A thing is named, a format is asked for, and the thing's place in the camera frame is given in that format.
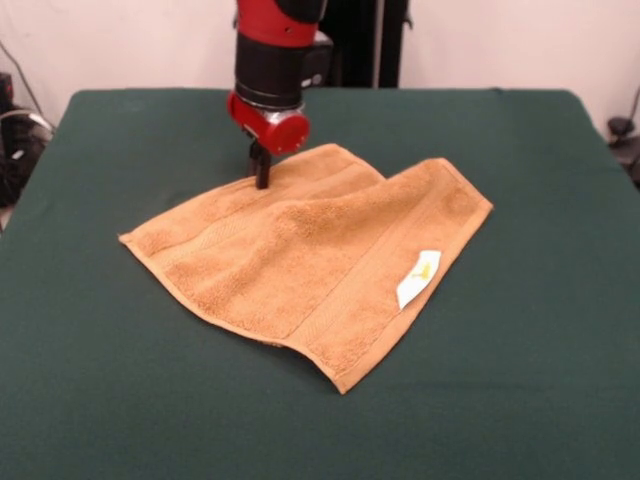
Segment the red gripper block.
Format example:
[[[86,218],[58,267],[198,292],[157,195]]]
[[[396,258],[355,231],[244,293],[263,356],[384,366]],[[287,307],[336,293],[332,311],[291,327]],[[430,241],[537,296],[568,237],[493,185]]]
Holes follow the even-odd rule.
[[[271,154],[298,151],[309,137],[310,120],[301,109],[260,109],[235,92],[228,97],[227,109],[232,120],[254,140],[249,147],[248,175],[255,176],[257,189],[267,189]]]

